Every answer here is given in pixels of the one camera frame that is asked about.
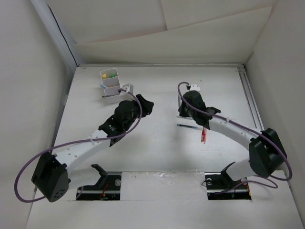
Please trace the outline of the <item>black pen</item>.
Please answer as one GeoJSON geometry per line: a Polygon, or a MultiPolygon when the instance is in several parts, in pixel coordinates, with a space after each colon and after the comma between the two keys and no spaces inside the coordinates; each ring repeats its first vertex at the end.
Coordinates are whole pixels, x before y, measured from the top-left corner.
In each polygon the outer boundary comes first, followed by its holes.
{"type": "Polygon", "coordinates": [[[114,94],[114,95],[103,95],[102,98],[109,98],[109,97],[117,97],[119,94],[114,94]]]}

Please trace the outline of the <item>dark blue pen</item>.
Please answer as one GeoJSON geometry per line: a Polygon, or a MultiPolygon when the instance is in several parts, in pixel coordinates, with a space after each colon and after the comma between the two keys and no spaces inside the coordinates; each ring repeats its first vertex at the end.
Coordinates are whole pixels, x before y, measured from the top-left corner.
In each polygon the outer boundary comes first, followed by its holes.
{"type": "Polygon", "coordinates": [[[184,128],[190,128],[190,129],[198,129],[196,126],[191,126],[191,125],[183,125],[183,124],[177,124],[179,127],[184,127],[184,128]]]}

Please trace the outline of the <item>red pen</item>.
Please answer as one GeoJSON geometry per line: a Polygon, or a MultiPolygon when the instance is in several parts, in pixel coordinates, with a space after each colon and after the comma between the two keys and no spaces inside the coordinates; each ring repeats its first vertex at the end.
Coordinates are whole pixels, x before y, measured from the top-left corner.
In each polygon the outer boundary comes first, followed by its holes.
{"type": "Polygon", "coordinates": [[[207,137],[207,129],[204,127],[202,129],[202,134],[201,134],[201,142],[206,144],[206,137],[207,137]]]}

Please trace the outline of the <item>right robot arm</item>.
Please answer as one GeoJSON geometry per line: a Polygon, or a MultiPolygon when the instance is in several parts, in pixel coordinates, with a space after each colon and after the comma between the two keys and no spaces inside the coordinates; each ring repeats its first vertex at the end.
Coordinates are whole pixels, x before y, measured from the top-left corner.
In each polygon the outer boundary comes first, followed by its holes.
{"type": "Polygon", "coordinates": [[[283,163],[287,155],[275,130],[251,129],[220,116],[220,110],[207,107],[198,91],[180,94],[181,117],[189,117],[207,130],[220,133],[243,146],[249,153],[248,158],[232,162],[221,171],[220,182],[231,188],[246,177],[257,175],[268,178],[283,163]]]}

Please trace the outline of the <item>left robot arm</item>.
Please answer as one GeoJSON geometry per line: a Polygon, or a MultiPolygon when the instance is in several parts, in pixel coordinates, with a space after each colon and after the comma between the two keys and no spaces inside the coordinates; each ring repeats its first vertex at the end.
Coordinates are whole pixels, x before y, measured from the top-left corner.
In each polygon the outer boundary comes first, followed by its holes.
{"type": "Polygon", "coordinates": [[[141,94],[135,100],[123,100],[98,129],[84,143],[76,143],[64,151],[52,154],[43,153],[36,165],[32,183],[49,202],[62,198],[72,185],[88,185],[75,174],[75,169],[96,153],[108,149],[119,142],[131,126],[150,115],[154,103],[147,101],[141,94]]]}

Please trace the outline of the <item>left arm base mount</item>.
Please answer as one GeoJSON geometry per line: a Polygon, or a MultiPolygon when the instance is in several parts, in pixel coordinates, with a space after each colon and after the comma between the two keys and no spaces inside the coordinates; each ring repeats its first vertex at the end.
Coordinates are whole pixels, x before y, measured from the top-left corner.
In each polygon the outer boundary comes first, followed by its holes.
{"type": "Polygon", "coordinates": [[[77,189],[77,201],[118,201],[121,198],[122,172],[106,172],[100,165],[91,165],[98,174],[98,180],[92,185],[77,189]]]}

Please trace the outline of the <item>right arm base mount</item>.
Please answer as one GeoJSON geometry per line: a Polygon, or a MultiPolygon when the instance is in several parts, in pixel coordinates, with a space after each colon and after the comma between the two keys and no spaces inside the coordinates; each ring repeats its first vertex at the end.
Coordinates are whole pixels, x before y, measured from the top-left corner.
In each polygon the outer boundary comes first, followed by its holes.
{"type": "Polygon", "coordinates": [[[230,163],[221,172],[206,172],[201,186],[206,187],[208,200],[251,200],[249,187],[227,175],[230,163]]]}

